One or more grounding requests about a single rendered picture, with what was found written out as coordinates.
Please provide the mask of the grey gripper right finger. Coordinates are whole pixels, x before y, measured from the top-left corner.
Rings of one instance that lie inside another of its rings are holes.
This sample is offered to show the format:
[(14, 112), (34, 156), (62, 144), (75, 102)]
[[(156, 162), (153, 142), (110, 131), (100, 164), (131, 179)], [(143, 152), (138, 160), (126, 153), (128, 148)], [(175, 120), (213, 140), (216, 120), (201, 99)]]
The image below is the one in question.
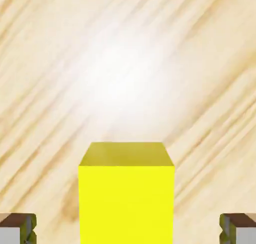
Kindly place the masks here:
[(256, 244), (256, 213), (222, 213), (219, 244)]

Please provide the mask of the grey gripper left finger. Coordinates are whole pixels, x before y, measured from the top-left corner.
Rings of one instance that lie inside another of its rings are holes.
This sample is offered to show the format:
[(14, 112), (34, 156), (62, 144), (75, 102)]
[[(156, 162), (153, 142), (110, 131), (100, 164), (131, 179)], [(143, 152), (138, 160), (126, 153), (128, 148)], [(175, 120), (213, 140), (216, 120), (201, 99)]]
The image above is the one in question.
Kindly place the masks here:
[(0, 213), (0, 244), (37, 244), (34, 213)]

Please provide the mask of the small yellow cube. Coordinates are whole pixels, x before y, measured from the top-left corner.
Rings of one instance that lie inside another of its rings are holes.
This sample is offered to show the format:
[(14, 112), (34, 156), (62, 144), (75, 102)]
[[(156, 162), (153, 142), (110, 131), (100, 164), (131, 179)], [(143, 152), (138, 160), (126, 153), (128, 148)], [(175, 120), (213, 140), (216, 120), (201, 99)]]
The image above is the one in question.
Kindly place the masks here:
[(173, 244), (174, 183), (161, 142), (92, 142), (78, 167), (80, 244)]

